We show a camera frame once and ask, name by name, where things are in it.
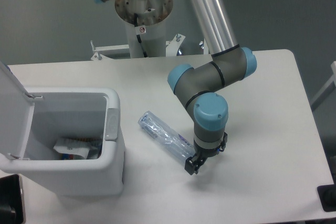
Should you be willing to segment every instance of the metal bracket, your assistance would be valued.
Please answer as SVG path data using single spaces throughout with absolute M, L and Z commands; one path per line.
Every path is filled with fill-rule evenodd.
M 310 107 L 314 111 L 336 89 L 336 61 L 331 64 L 333 75 L 311 99 Z
M 180 46 L 185 39 L 184 35 L 177 34 L 173 40 L 166 41 L 166 57 L 181 55 Z M 106 57 L 104 55 L 122 55 L 129 54 L 129 45 L 117 45 L 117 46 L 107 46 L 107 47 L 95 47 L 93 41 L 91 41 L 92 52 L 94 53 L 91 60 L 112 60 L 117 59 L 117 57 Z

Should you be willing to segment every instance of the silver cylindrical tube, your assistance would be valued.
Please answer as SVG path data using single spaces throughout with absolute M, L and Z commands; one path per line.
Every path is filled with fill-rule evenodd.
M 222 0 L 191 0 L 211 54 L 238 44 Z

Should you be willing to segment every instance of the white table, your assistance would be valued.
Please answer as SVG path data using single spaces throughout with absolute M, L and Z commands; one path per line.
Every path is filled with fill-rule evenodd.
M 58 197 L 24 178 L 27 223 L 265 223 L 336 217 L 317 186 L 332 184 L 293 54 L 255 52 L 257 71 L 218 93 L 229 104 L 225 152 L 190 176 L 137 124 L 152 111 L 188 140 L 193 122 L 166 81 L 210 56 L 11 66 L 25 86 L 111 87 L 121 99 L 124 191 Z

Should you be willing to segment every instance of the black object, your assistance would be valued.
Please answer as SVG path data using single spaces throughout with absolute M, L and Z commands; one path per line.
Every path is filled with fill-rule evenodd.
M 325 185 L 317 188 L 321 204 L 325 212 L 336 211 L 336 185 Z
M 204 165 L 205 161 L 208 157 L 215 156 L 219 154 L 220 152 L 223 152 L 226 146 L 227 142 L 227 134 L 224 132 L 223 141 L 221 142 L 221 145 L 218 148 L 212 149 L 212 150 L 206 150 L 202 149 L 200 151 L 200 147 L 195 143 L 194 141 L 194 147 L 196 150 L 196 154 L 192 157 L 189 157 L 185 161 L 184 169 L 190 174 L 198 174 L 199 168 Z
M 19 175 L 0 178 L 0 223 L 21 224 L 24 222 Z

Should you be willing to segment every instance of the robotic arm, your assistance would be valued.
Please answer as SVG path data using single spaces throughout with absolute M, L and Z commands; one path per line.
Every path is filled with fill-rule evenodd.
M 135 6 L 141 5 L 140 3 L 145 6 L 143 1 L 134 0 Z M 196 154 L 185 163 L 186 171 L 192 175 L 198 173 L 207 158 L 224 151 L 227 142 L 225 125 L 228 120 L 228 105 L 215 92 L 254 73 L 257 60 L 250 49 L 240 48 L 222 0 L 191 1 L 213 60 L 196 69 L 188 64 L 177 66 L 169 73 L 168 83 L 194 121 Z M 159 23 L 170 13 L 171 9 L 164 7 L 170 3 L 169 0 L 151 0 L 146 3 L 156 3 L 156 8 L 149 7 L 146 10 L 142 7 L 142 12 L 139 13 L 133 8 L 133 11 L 127 12 L 128 17 L 135 15 L 133 24 Z M 151 10 L 157 12 L 157 19 L 149 15 Z

